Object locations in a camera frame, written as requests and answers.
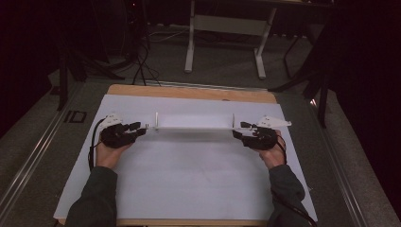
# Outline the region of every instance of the dark gray sleeve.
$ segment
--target dark gray sleeve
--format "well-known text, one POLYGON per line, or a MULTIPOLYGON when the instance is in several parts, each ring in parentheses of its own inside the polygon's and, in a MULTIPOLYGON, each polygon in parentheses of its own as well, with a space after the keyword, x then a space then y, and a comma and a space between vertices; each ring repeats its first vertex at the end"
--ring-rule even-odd
POLYGON ((68 212, 65 226, 116 226, 116 187, 116 173, 107 167, 94 167, 80 198, 68 212))
MULTIPOLYGON (((305 197, 305 191, 300 181, 287 165, 273 167, 269 170, 271 190, 276 195, 292 206, 307 214, 301 201, 305 197)), ((274 211, 270 216, 268 227, 296 227, 310 226, 309 222, 294 211, 285 207, 273 197, 274 211)))

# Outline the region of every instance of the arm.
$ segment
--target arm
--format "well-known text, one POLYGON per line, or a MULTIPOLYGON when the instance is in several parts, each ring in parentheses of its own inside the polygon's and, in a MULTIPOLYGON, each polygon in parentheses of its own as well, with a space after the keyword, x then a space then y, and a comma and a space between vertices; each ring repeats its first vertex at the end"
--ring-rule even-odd
MULTIPOLYGON (((276 131, 276 133, 279 135, 278 143, 285 148, 286 144, 281 137, 281 132, 276 131)), ((285 151, 277 145, 269 150, 256 149, 255 151, 259 153, 270 174, 270 190, 273 195, 274 211, 270 216, 268 226, 310 226, 305 218, 284 205, 284 203, 288 203, 307 214, 301 203, 305 197, 304 188, 289 166, 286 165, 285 151)))
POLYGON ((92 169, 80 198, 71 206, 66 227, 116 226, 117 174, 112 169, 130 146, 113 149, 100 143, 96 147, 96 167, 92 169))

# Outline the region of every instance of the white metal table leg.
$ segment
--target white metal table leg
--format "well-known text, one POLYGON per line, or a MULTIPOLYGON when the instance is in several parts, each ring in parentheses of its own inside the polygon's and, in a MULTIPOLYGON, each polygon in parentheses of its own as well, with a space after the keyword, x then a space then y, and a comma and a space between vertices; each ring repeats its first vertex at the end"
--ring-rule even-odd
POLYGON ((186 51, 185 73, 192 72, 192 62, 194 61, 194 17, 195 17, 195 1, 191 1, 191 18, 189 19, 189 44, 186 51))
POLYGON ((263 60, 262 60, 262 52, 263 49, 265 48, 266 40, 268 39, 276 10, 277 10, 276 8, 273 8, 271 10, 269 15, 269 20, 266 22, 265 30, 262 35, 262 41, 259 47, 254 50, 254 59, 256 61, 257 75, 259 76, 260 79, 266 78, 265 67, 263 65, 263 60))

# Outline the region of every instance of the white rectangular object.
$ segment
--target white rectangular object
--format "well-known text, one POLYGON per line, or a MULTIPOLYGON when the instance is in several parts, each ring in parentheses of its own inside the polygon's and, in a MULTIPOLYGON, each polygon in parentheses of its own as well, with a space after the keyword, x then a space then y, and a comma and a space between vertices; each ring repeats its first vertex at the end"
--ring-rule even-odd
MULTIPOLYGON (((123 124, 151 126, 155 113, 159 124, 181 127, 232 127, 233 114, 236 126, 240 121, 257 123, 264 115, 285 119, 278 104, 105 95, 54 218, 66 218, 79 198, 90 174, 93 129, 110 113, 120 114, 123 124)), ((288 164, 304 187, 303 204, 317 220, 288 128, 276 129, 286 140, 288 164)), ((230 131, 149 130, 125 151, 115 172, 117 218, 267 220, 273 211, 268 169, 230 131)))

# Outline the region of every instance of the gray carpet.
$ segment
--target gray carpet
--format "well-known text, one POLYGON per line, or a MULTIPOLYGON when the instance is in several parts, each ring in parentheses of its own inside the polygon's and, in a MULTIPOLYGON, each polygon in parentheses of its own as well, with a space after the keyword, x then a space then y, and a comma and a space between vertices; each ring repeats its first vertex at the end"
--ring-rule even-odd
MULTIPOLYGON (((159 28, 168 31, 179 28, 159 28)), ((151 36, 153 41, 166 36, 151 36)), ((210 43, 210 34, 197 34, 194 68, 191 74, 183 72, 187 40, 174 37, 162 42, 151 43, 147 66, 160 81, 217 85, 242 88, 267 88, 288 81, 281 62, 290 41, 285 38, 268 39, 263 54, 268 77, 260 80, 253 61, 253 47, 258 39, 250 38, 241 43, 210 43)), ((310 50, 306 40, 301 40, 288 57, 291 72, 295 72, 310 50)), ((141 56, 146 55, 142 49, 141 56)), ((113 83, 131 83, 137 65, 118 74, 126 80, 110 80, 91 75, 79 90, 68 110, 87 112, 83 124, 62 123, 43 159, 26 185, 4 226, 52 226, 52 218, 64 184, 75 163, 83 140, 96 114, 101 98, 113 83)), ((152 78, 148 70, 145 77, 152 78)), ((290 133, 296 146, 301 165, 319 218, 319 226, 354 226, 347 206, 338 187, 333 169, 325 153, 326 142, 322 133, 327 133, 332 146, 343 166, 357 201, 369 226, 401 226, 387 198, 379 186, 375 174, 364 156, 363 150, 345 118, 335 94, 328 99, 327 130, 321 131, 310 124, 315 121, 314 113, 299 96, 304 84, 291 88, 284 95, 278 95, 283 103, 286 118, 293 126, 290 133)), ((32 110, 0 141, 0 192, 4 193, 12 177, 24 159, 34 149, 46 124, 56 114, 57 98, 44 96, 32 110)))

